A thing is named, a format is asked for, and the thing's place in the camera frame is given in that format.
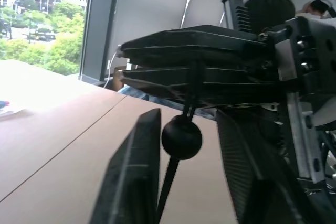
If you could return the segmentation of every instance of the window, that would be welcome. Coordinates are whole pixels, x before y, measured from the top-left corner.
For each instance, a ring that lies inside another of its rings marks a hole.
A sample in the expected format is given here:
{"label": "window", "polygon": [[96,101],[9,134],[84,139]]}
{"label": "window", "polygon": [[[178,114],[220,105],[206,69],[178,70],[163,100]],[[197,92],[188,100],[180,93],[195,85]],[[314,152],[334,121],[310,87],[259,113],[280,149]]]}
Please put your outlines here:
{"label": "window", "polygon": [[[34,12],[24,12],[15,17],[12,34],[0,37],[0,44],[6,44],[4,48],[11,49],[0,54],[0,61],[15,59],[64,75],[79,73],[86,17],[82,6],[65,4],[64,0],[20,2],[27,11]],[[33,14],[30,22],[27,21],[29,13]],[[30,30],[29,23],[30,28],[33,28],[30,35],[27,34]]]}

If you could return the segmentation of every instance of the green foliage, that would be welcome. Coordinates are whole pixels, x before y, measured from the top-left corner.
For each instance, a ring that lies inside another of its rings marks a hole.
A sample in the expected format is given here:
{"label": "green foliage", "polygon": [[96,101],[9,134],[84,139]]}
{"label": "green foliage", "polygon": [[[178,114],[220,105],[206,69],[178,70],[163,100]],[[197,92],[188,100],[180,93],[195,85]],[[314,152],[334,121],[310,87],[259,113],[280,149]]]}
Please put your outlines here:
{"label": "green foliage", "polygon": [[34,0],[22,0],[20,2],[22,4],[22,7],[27,10],[40,10],[39,4]]}
{"label": "green foliage", "polygon": [[42,65],[43,68],[52,72],[69,75],[79,72],[79,65],[73,63],[67,59],[62,58],[59,55],[50,56],[47,63]]}
{"label": "green foliage", "polygon": [[16,28],[25,28],[29,26],[29,21],[24,18],[23,14],[18,14],[13,20],[12,26]]}
{"label": "green foliage", "polygon": [[4,60],[6,57],[7,43],[4,39],[0,39],[0,60]]}
{"label": "green foliage", "polygon": [[51,26],[57,33],[65,30],[64,27],[67,27],[70,20],[71,19],[65,15],[50,15]]}
{"label": "green foliage", "polygon": [[35,65],[43,63],[45,52],[44,45],[29,44],[23,39],[13,39],[7,42],[4,59],[14,59]]}
{"label": "green foliage", "polygon": [[61,33],[51,48],[51,56],[60,56],[62,59],[73,63],[79,63],[82,46],[82,34]]}
{"label": "green foliage", "polygon": [[[42,44],[34,40],[30,44],[28,40],[0,39],[0,60],[16,59],[64,75],[79,72],[85,23],[85,13],[80,6],[61,2],[49,15],[35,10],[34,6],[21,15],[13,15],[9,10],[2,13],[8,13],[6,15],[12,17],[12,26],[28,27],[30,20],[32,28],[36,24],[50,24],[59,33],[52,44]],[[42,30],[47,31],[49,28],[39,27],[38,31]]]}
{"label": "green foliage", "polygon": [[2,7],[0,12],[1,18],[7,23],[11,23],[16,17],[16,12],[9,6]]}
{"label": "green foliage", "polygon": [[37,10],[30,10],[23,13],[24,20],[32,20],[35,24],[43,24],[47,21],[46,14]]}
{"label": "green foliage", "polygon": [[78,5],[74,5],[67,1],[62,1],[57,3],[56,6],[52,9],[53,14],[55,16],[62,16],[65,15],[68,18],[73,18],[76,13],[80,13],[80,15],[84,16],[85,12],[82,7]]}

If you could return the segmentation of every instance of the wooden table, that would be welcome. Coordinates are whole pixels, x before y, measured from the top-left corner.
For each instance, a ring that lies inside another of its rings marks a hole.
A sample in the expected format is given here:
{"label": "wooden table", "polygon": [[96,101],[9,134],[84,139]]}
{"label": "wooden table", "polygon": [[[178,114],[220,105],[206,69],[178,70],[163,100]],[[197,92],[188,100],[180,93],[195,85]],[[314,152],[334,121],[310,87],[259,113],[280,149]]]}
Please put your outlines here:
{"label": "wooden table", "polygon": [[[29,113],[0,121],[5,132],[1,147],[6,149],[0,153],[0,223],[87,223],[109,159],[138,116],[161,108],[165,125],[180,111],[31,66],[22,68],[40,77],[50,75],[48,87],[38,91],[38,82],[32,84],[42,99],[52,99],[52,94],[62,98],[50,109],[39,109],[37,103]],[[73,92],[65,98],[62,90]],[[203,147],[194,158],[180,162],[161,223],[236,223],[216,124],[198,116],[194,122],[202,131]],[[162,151],[161,157],[162,180],[168,156]]]}

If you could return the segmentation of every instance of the screw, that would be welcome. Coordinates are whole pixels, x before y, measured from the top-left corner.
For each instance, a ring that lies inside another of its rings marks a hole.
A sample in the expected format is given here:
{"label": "screw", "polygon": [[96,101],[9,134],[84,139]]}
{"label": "screw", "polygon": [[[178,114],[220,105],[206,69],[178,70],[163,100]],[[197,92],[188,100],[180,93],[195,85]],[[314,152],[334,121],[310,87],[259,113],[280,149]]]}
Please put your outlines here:
{"label": "screw", "polygon": [[263,69],[271,68],[271,67],[273,67],[273,62],[271,62],[269,60],[265,60],[261,67]]}
{"label": "screw", "polygon": [[306,43],[304,41],[300,40],[300,41],[297,42],[297,44],[298,44],[298,46],[301,50],[305,50]]}
{"label": "screw", "polygon": [[258,35],[258,40],[259,40],[260,42],[264,42],[264,41],[266,41],[267,39],[268,39],[268,35],[267,35],[267,34],[261,33],[261,34]]}
{"label": "screw", "polygon": [[313,128],[313,124],[311,122],[310,116],[307,115],[305,119],[306,119],[306,126],[307,126],[307,128],[309,128],[309,129]]}
{"label": "screw", "polygon": [[313,165],[314,165],[315,172],[319,172],[320,171],[320,161],[317,158],[314,159]]}

